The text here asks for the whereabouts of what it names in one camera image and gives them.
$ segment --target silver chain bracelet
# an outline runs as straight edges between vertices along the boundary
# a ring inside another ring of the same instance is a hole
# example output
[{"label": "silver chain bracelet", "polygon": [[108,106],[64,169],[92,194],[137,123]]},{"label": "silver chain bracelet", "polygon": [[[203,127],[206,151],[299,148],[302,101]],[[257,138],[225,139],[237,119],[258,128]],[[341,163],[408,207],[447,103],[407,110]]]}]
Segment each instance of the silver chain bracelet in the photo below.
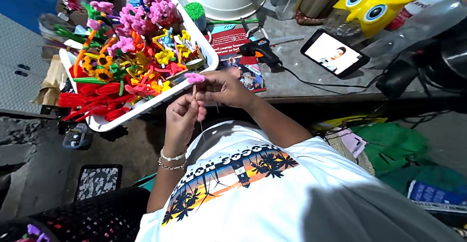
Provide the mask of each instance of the silver chain bracelet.
[{"label": "silver chain bracelet", "polygon": [[162,164],[162,157],[159,157],[159,166],[162,167],[163,169],[166,170],[178,170],[178,169],[183,169],[185,168],[186,165],[186,160],[183,162],[182,165],[176,166],[176,167],[168,167]]}]

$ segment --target blue cabinet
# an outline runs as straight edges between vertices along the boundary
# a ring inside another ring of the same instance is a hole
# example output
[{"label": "blue cabinet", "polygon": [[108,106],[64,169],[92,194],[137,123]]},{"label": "blue cabinet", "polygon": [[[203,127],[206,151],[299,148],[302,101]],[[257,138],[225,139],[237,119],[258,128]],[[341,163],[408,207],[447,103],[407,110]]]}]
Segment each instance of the blue cabinet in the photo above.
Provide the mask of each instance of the blue cabinet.
[{"label": "blue cabinet", "polygon": [[42,13],[56,14],[56,4],[57,0],[0,0],[0,13],[40,33],[37,19]]}]

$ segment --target man on screen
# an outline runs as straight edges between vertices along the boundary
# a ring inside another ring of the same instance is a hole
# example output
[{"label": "man on screen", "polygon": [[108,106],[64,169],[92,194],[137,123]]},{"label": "man on screen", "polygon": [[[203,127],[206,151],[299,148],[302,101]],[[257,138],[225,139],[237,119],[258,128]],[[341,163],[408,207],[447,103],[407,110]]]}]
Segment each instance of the man on screen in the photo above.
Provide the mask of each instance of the man on screen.
[{"label": "man on screen", "polygon": [[339,47],[331,57],[321,58],[318,60],[318,62],[328,68],[330,71],[335,72],[337,70],[337,66],[334,66],[332,62],[341,57],[344,53],[346,53],[346,51],[347,49],[345,47]]}]

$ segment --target lighthouse graphic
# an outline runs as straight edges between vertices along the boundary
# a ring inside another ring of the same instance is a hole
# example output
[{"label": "lighthouse graphic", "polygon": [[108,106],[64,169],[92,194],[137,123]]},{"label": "lighthouse graphic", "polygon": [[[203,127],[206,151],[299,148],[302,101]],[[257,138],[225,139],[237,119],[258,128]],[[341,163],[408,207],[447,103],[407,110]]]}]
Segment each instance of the lighthouse graphic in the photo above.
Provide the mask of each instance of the lighthouse graphic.
[{"label": "lighthouse graphic", "polygon": [[245,166],[243,165],[243,158],[237,161],[230,162],[233,171],[238,177],[238,181],[242,184],[243,187],[248,188],[250,186],[250,178],[247,175],[247,171],[245,170]]}]

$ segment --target hand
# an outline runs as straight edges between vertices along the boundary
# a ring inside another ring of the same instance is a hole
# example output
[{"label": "hand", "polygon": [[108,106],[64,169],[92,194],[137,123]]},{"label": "hand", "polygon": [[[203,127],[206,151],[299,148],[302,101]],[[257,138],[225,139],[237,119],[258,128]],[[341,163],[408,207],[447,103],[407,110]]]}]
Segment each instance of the hand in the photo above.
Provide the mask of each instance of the hand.
[{"label": "hand", "polygon": [[206,80],[197,84],[196,100],[201,106],[212,102],[224,103],[230,107],[246,109],[259,99],[238,80],[227,72],[204,72]]},{"label": "hand", "polygon": [[204,120],[207,111],[191,94],[186,94],[170,104],[166,113],[164,155],[173,158],[186,150],[195,122]]}]

